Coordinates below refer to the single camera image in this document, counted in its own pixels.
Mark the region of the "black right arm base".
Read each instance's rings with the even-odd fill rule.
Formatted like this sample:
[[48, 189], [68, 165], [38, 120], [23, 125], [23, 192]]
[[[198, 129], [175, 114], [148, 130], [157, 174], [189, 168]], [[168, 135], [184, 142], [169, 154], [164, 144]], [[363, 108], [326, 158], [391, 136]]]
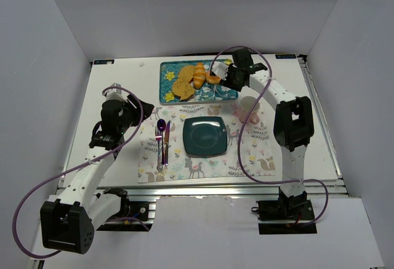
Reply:
[[308, 224], [315, 219], [310, 200], [290, 214], [285, 214], [278, 201], [257, 201], [251, 207], [257, 216], [260, 235], [311, 235], [317, 234], [316, 224]]

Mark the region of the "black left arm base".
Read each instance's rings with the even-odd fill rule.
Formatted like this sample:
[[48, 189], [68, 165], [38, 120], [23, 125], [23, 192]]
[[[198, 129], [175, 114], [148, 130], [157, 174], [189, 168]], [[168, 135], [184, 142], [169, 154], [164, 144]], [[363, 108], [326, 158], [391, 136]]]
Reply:
[[[109, 222], [104, 223], [97, 231], [144, 231], [148, 232], [152, 226], [151, 223], [147, 223], [151, 216], [149, 212], [152, 211], [152, 203], [148, 201], [136, 201], [130, 199], [126, 190], [120, 188], [108, 188], [102, 192], [98, 192], [94, 195], [95, 202], [105, 195], [116, 195], [121, 198], [120, 210], [109, 218]], [[146, 229], [140, 222], [135, 220], [120, 220], [115, 221], [115, 219], [122, 217], [133, 217], [141, 222], [143, 222], [148, 229]]]

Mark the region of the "orange glazed bagel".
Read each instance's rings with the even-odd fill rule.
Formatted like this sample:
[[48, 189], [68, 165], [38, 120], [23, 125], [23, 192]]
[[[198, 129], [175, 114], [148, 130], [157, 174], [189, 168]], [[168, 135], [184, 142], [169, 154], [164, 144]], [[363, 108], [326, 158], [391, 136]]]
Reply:
[[206, 82], [208, 84], [216, 85], [219, 84], [221, 78], [219, 76], [211, 75], [209, 71], [206, 72]]

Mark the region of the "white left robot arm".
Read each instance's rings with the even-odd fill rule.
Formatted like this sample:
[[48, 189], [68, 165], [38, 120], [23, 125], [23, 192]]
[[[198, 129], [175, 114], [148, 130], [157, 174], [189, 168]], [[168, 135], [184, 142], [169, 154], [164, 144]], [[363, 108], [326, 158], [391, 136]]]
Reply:
[[92, 131], [86, 153], [87, 165], [76, 171], [72, 181], [55, 200], [40, 210], [42, 244], [47, 249], [85, 254], [95, 231], [107, 220], [130, 213], [127, 191], [110, 188], [94, 195], [104, 174], [115, 162], [124, 134], [150, 117], [154, 105], [128, 95], [102, 104], [101, 120]]

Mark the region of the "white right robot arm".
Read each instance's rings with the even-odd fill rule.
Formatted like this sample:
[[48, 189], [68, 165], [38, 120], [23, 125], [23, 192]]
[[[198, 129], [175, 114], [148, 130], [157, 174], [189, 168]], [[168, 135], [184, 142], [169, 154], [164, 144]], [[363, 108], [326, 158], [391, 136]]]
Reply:
[[274, 77], [268, 60], [254, 63], [247, 47], [232, 53], [230, 65], [212, 61], [210, 72], [220, 78], [220, 85], [237, 90], [249, 87], [274, 109], [273, 135], [281, 147], [282, 181], [279, 197], [290, 206], [304, 204], [304, 161], [310, 139], [315, 132], [311, 100], [286, 90]]

